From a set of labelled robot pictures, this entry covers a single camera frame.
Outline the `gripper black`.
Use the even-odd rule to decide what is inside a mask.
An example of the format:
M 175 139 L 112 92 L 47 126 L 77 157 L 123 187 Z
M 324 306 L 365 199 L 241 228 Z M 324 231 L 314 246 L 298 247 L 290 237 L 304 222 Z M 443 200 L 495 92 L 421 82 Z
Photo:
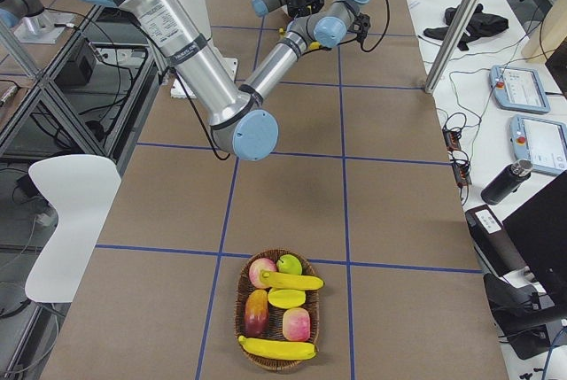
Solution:
M 316 14 L 323 6 L 324 0 L 286 0 L 287 15 L 292 19 Z

